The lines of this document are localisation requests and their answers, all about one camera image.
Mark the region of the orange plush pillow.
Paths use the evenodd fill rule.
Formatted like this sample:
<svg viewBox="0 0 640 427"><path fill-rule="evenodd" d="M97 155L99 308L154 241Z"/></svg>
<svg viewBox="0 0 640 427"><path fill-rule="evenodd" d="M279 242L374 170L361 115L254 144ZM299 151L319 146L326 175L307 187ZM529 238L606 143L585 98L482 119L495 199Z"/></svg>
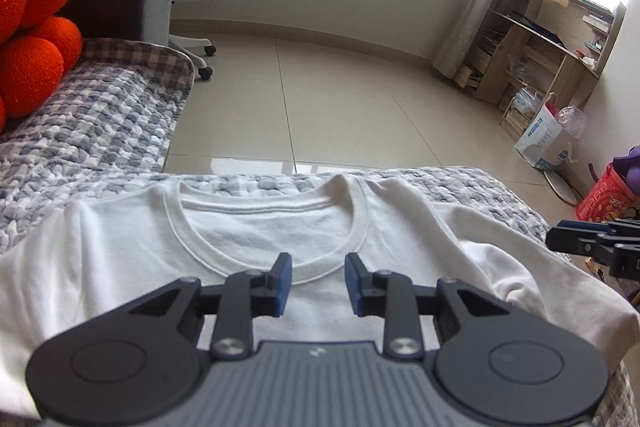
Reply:
<svg viewBox="0 0 640 427"><path fill-rule="evenodd" d="M82 35L70 0L1 0L1 122L34 113L75 66Z"/></svg>

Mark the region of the wooden shelf desk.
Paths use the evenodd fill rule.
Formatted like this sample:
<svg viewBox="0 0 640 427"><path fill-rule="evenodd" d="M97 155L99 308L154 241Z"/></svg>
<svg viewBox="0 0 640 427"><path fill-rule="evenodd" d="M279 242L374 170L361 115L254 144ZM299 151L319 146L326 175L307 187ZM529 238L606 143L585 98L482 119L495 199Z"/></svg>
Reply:
<svg viewBox="0 0 640 427"><path fill-rule="evenodd" d="M520 139L544 102L582 108L597 86L626 15L590 0L509 0L487 12L454 81L501 110Z"/></svg>

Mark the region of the white paper shopping bag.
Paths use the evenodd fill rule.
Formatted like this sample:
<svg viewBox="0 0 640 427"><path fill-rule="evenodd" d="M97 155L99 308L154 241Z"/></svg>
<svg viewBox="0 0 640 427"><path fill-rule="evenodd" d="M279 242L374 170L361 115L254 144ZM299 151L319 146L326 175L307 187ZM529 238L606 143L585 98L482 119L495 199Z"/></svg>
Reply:
<svg viewBox="0 0 640 427"><path fill-rule="evenodd" d="M525 132L515 143L515 150L529 166L539 171L558 169L564 161L577 155L577 140L544 104Z"/></svg>

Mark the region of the purple plush toy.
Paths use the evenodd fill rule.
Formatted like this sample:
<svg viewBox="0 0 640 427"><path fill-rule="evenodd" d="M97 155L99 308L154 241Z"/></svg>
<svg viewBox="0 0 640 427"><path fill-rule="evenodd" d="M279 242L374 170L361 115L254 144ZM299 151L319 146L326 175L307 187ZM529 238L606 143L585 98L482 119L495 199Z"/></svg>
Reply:
<svg viewBox="0 0 640 427"><path fill-rule="evenodd" d="M612 160L613 169L634 196L640 195L640 146L631 147L626 156Z"/></svg>

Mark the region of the red basket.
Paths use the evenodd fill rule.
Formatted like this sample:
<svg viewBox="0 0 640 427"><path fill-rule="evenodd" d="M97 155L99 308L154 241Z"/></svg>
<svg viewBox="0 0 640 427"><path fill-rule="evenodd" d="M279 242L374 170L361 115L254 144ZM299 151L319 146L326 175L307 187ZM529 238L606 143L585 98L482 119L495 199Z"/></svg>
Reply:
<svg viewBox="0 0 640 427"><path fill-rule="evenodd" d="M588 195L575 210L579 221L608 222L625 217L637 195L610 162Z"/></svg>

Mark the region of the grey patterned quilt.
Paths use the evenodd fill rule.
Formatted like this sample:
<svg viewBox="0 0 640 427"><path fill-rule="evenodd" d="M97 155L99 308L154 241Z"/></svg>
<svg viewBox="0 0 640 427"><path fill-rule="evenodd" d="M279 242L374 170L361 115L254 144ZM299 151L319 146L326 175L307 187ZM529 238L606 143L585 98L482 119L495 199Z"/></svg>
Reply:
<svg viewBox="0 0 640 427"><path fill-rule="evenodd" d="M1 140L1 258L52 212L79 199L126 195L176 180L231 197L297 195L334 176L401 180L431 202L472 208L544 245L547 223L489 173L473 167L275 176L176 176L163 169L171 133L191 98L193 67L166 46L115 39L84 55L36 113ZM33 426L3 412L6 426Z"/></svg>

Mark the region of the white t-shirt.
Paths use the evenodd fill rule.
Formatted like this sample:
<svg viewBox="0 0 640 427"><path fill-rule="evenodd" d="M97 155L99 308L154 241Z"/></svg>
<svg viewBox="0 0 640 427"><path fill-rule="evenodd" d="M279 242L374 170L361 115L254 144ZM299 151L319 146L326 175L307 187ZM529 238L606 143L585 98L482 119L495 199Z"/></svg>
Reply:
<svg viewBox="0 0 640 427"><path fill-rule="evenodd" d="M1 408L33 418L25 383L32 351L180 277L206 285L293 259L279 320L257 339L373 340L375 319L357 319L344 260L392 270L421 285L455 277L590 341L616 366L639 339L636 310L544 245L483 213L431 202L401 180L334 176L285 196L231 197L170 180L52 212L1 258Z"/></svg>

